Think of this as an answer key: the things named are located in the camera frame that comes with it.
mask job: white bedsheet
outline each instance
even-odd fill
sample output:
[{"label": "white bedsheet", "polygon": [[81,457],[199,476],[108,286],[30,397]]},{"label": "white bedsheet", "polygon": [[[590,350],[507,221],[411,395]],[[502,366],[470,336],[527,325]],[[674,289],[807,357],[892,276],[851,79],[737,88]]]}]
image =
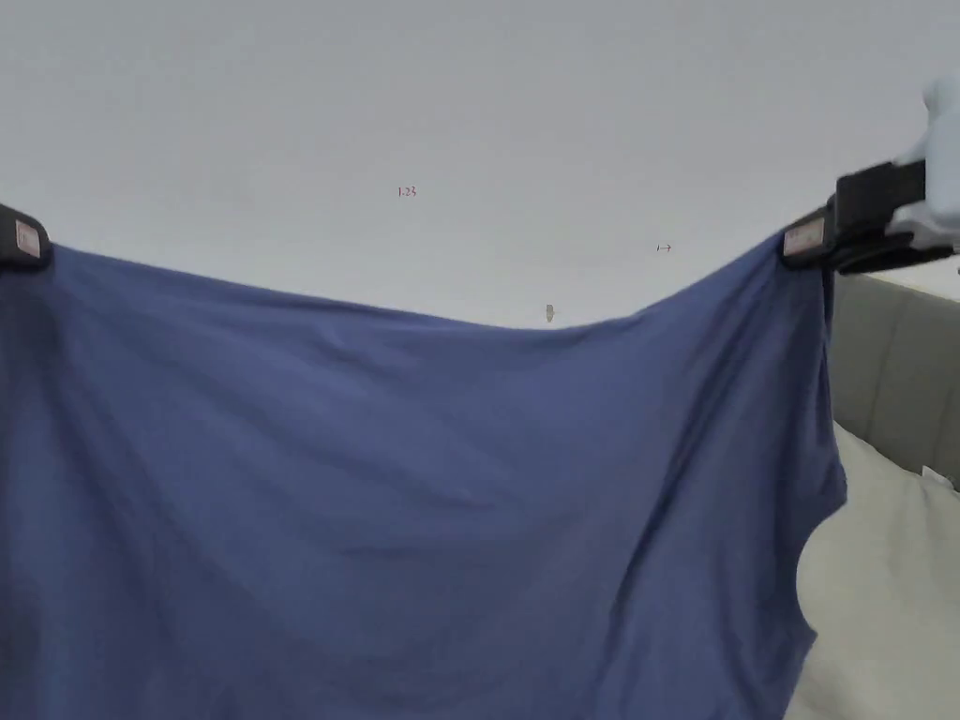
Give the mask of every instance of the white bedsheet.
[{"label": "white bedsheet", "polygon": [[849,501],[797,588],[819,633],[788,720],[960,718],[960,495],[839,425]]}]

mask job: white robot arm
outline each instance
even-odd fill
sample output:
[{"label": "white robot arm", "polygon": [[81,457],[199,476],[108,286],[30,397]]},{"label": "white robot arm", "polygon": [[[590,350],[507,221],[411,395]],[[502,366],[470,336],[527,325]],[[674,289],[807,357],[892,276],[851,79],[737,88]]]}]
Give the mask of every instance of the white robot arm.
[{"label": "white robot arm", "polygon": [[931,83],[924,103],[919,142],[840,178],[823,207],[784,230],[787,267],[855,275],[960,253],[960,71]]},{"label": "white robot arm", "polygon": [[887,233],[912,233],[915,250],[950,246],[960,252],[960,70],[931,83],[924,104],[926,132],[895,163],[925,162],[926,198],[899,207]]}]

